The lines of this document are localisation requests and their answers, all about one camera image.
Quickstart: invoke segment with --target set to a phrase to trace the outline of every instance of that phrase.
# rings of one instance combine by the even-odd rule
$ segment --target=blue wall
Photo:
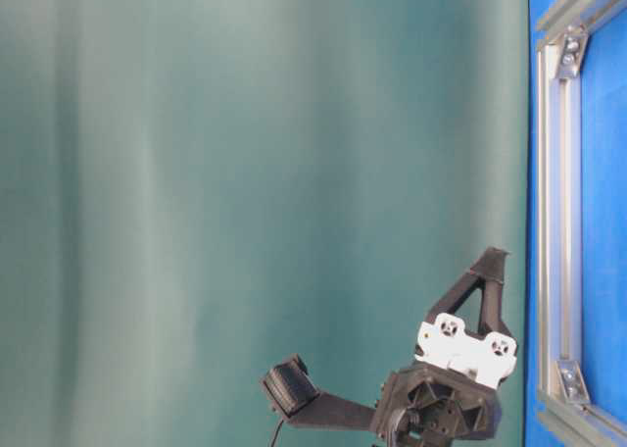
[[[533,27],[554,0],[529,0],[531,32],[532,135],[529,226],[529,351],[527,378],[527,445],[559,445],[539,424],[536,413],[536,240],[534,54]],[[627,421],[627,13],[596,32],[582,70],[582,214],[583,214],[583,371],[595,404]]]
[[[627,422],[627,12],[590,40],[582,72],[583,371]]]

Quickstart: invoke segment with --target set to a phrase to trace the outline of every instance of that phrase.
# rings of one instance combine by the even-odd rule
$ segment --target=green fabric backdrop
[[[294,351],[372,403],[489,244],[522,344],[526,8],[0,0],[0,444],[265,445]]]

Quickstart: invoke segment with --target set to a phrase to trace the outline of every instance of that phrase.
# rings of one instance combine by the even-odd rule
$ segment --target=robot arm
[[[501,319],[506,252],[488,248],[422,322],[413,363],[392,372],[375,409],[326,393],[298,355],[261,380],[272,409],[295,427],[370,431],[388,447],[450,447],[494,437],[497,388],[513,372],[516,341]],[[481,290],[476,332],[455,312]]]

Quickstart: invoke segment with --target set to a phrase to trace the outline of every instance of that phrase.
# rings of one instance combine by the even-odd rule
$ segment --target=black cable
[[[270,447],[274,447],[276,443],[276,438],[278,437],[278,431],[281,430],[281,426],[283,425],[283,420],[279,421],[276,425],[276,429],[274,430],[274,435],[272,436],[272,440],[270,440]]]

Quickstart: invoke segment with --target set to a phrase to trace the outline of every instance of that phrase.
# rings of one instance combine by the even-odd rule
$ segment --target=aluminum extrusion frame
[[[585,374],[579,369],[580,68],[588,37],[626,6],[627,0],[557,0],[536,26],[545,33],[536,47],[538,398],[545,405],[539,418],[561,441],[573,446],[627,446],[627,427],[590,402]],[[564,377],[574,380],[570,394],[564,390]]]

